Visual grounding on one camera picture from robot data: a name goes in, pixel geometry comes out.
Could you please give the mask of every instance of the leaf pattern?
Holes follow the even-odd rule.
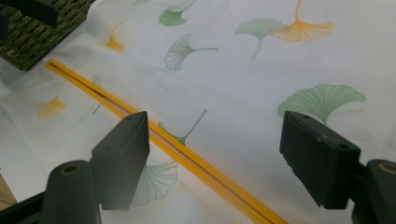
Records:
[[[67,105],[61,103],[58,99],[59,91],[62,88],[62,85],[65,83],[65,81],[61,84],[61,87],[59,87],[58,92],[56,93],[55,98],[53,98],[51,101],[40,104],[37,107],[37,117],[39,119],[52,119],[61,114],[61,112],[67,107]]]
[[[174,7],[169,7],[161,14],[160,23],[165,26],[177,26],[183,24],[187,20],[183,19],[181,14],[194,4],[194,2],[195,0],[185,0]]]
[[[133,204],[144,205],[161,199],[177,181],[177,162],[170,160],[154,166],[146,166],[140,176]]]
[[[318,117],[327,125],[327,118],[336,108],[365,100],[362,93],[351,87],[321,84],[295,92],[280,105],[278,113],[281,117],[287,110],[306,113]]]
[[[183,13],[183,11],[172,12],[169,9],[166,9],[160,16],[160,23],[165,26],[181,25],[186,22],[185,19],[181,18],[181,13]]]
[[[236,29],[235,34],[245,34],[245,35],[253,35],[259,39],[259,46],[253,54],[251,59],[256,58],[257,53],[262,47],[262,39],[270,34],[270,29],[272,28],[283,28],[286,25],[280,21],[275,21],[272,19],[255,19],[252,21],[246,21],[239,25],[238,29]]]
[[[140,6],[140,5],[143,5],[143,4],[146,4],[147,2],[149,2],[150,0],[134,0],[133,2],[132,2],[132,5],[134,5],[134,6]]]
[[[92,83],[95,84],[98,87],[102,87],[102,80],[99,77],[97,77],[97,76],[93,76],[92,77]],[[99,109],[99,107],[101,105],[102,104],[99,104],[99,106],[96,107],[96,109],[92,112],[93,115],[96,113],[96,111]]]
[[[116,52],[121,53],[124,49],[124,45],[117,42],[116,39],[114,38],[114,32],[116,31],[116,29],[122,25],[123,22],[117,24],[112,30],[111,30],[111,34],[110,34],[110,38],[108,39],[107,43],[103,43],[103,42],[98,42],[97,45],[99,46],[103,46],[103,47],[107,47],[110,49],[114,49]]]
[[[198,125],[198,123],[201,121],[201,119],[204,117],[204,114],[205,114],[205,113],[206,113],[206,109],[204,109],[204,112],[202,112],[201,116],[198,118],[198,120],[195,122],[195,124],[194,124],[194,125],[192,126],[192,128],[189,130],[189,132],[188,132],[186,135],[182,136],[182,137],[178,137],[178,136],[175,136],[175,135],[169,133],[169,132],[165,129],[165,127],[163,126],[163,124],[162,124],[161,122],[158,123],[158,126],[159,126],[161,129],[163,129],[166,133],[168,133],[169,135],[171,135],[172,137],[174,137],[179,143],[181,143],[181,144],[183,144],[184,146],[186,146],[186,139],[187,139],[187,137],[192,133],[192,131],[195,129],[195,127]]]
[[[183,64],[184,60],[189,56],[191,53],[195,52],[196,50],[202,49],[193,49],[190,47],[189,38],[191,34],[183,35],[172,47],[168,50],[168,53],[165,56],[166,67],[173,69],[175,71],[179,71],[181,69],[181,65]]]
[[[272,28],[270,34],[289,42],[311,41],[328,35],[332,31],[332,22],[308,23],[298,18],[302,0],[299,0],[295,10],[295,21],[287,27]]]

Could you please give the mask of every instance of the woven basket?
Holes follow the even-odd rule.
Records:
[[[29,70],[85,19],[94,0],[46,0],[58,8],[59,19],[51,27],[22,15],[12,7],[0,6],[9,17],[8,39],[0,41],[0,57],[20,70]]]

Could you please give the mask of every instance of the yellow plastic strip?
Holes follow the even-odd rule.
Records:
[[[63,76],[69,76],[76,82],[79,82],[78,86],[86,86],[90,91],[85,91],[96,100],[100,99],[100,103],[104,106],[112,104],[103,104],[102,101],[107,99],[116,106],[119,106],[123,110],[129,113],[135,113],[137,110],[132,106],[126,104],[118,97],[110,94],[109,92],[94,85],[84,77],[65,67],[61,63],[51,59],[47,62],[46,67],[51,71]],[[208,186],[213,188],[217,193],[223,196],[226,200],[237,207],[247,217],[256,223],[286,223],[281,217],[271,211],[268,207],[259,202],[247,191],[235,184],[230,178],[224,175],[222,172],[213,167],[210,163],[199,157],[196,153],[179,143],[174,137],[165,132],[163,129],[158,127],[152,121],[148,122],[148,126],[152,131],[158,134],[163,140],[168,142],[175,149],[170,148],[156,136],[150,135],[150,139],[162,150],[166,151],[174,159],[179,158],[179,161],[183,166],[191,170],[195,175],[200,177],[206,182]]]

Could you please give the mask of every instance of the clamp jaw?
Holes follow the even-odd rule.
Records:
[[[0,212],[4,224],[100,224],[104,210],[128,210],[149,156],[146,112],[120,121],[92,150],[49,174],[46,191]]]
[[[280,153],[319,206],[355,203],[356,224],[396,223],[396,163],[359,163],[361,150],[319,121],[287,111]]]

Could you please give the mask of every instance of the yellow ginkgo leaf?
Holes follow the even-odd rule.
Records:
[[[39,119],[52,119],[61,114],[66,107],[67,105],[62,104],[56,96],[48,103],[40,104],[37,107],[37,117]]]
[[[332,22],[308,23],[298,18],[302,0],[299,0],[295,11],[295,22],[282,28],[273,28],[270,35],[290,42],[311,41],[328,35],[332,31]]]
[[[104,46],[110,49],[114,49],[116,52],[121,53],[124,49],[124,44],[121,44],[119,42],[116,41],[116,39],[114,38],[114,31],[117,29],[117,27],[119,27],[122,23],[119,23],[118,25],[116,25],[113,30],[111,31],[110,34],[110,38],[108,39],[107,43],[103,43],[103,42],[98,42],[97,44],[99,46]]]

